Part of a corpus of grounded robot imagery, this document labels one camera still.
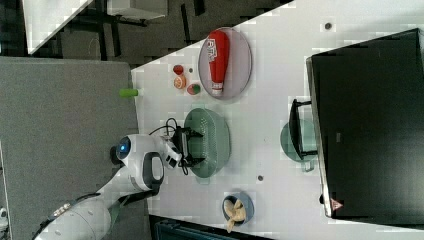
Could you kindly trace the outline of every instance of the red bottle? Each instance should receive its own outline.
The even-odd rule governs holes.
[[[230,54],[230,41],[227,34],[220,30],[212,31],[206,41],[212,79],[212,94],[221,96]]]

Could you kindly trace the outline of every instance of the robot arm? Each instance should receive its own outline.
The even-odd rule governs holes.
[[[150,135],[128,135],[120,141],[116,155],[125,166],[94,197],[65,204],[55,211],[33,239],[102,239],[110,229],[109,209],[119,198],[159,190],[163,164],[174,168],[182,159],[171,141]]]

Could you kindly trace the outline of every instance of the plate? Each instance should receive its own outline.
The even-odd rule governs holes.
[[[212,95],[212,80],[209,69],[207,41],[203,43],[199,55],[199,76],[203,88],[216,99],[226,100],[239,95],[249,82],[252,71],[252,54],[249,44],[243,34],[232,28],[219,28],[227,34],[230,41],[230,54],[224,87],[221,96]]]

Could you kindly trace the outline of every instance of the white table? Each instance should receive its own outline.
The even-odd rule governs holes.
[[[93,0],[22,0],[28,54],[33,54]]]
[[[141,133],[175,117],[180,124],[193,103],[223,115],[230,128],[232,155],[228,164],[200,185],[192,173],[165,171],[158,196],[149,199],[150,214],[224,228],[224,197],[246,191],[255,216],[235,231],[273,239],[422,239],[424,233],[387,226],[335,221],[319,204],[318,169],[301,172],[280,147],[280,131],[288,122],[295,97],[309,96],[307,57],[330,49],[424,27],[424,2],[409,0],[297,0],[235,27],[248,39],[253,55],[250,83],[242,95],[218,101],[203,92],[192,97],[173,87],[172,67],[182,64],[190,82],[199,81],[199,42],[132,71]],[[331,22],[333,28],[325,30]],[[264,181],[257,181],[263,175]]]

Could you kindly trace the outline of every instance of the sticker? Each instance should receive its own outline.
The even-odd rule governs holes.
[[[343,207],[343,204],[337,202],[336,200],[332,198],[330,199],[330,201],[331,201],[331,208],[333,209],[333,211],[337,211],[339,208]]]
[[[208,51],[209,62],[215,61],[215,58],[217,56],[215,39],[208,39],[207,51]]]

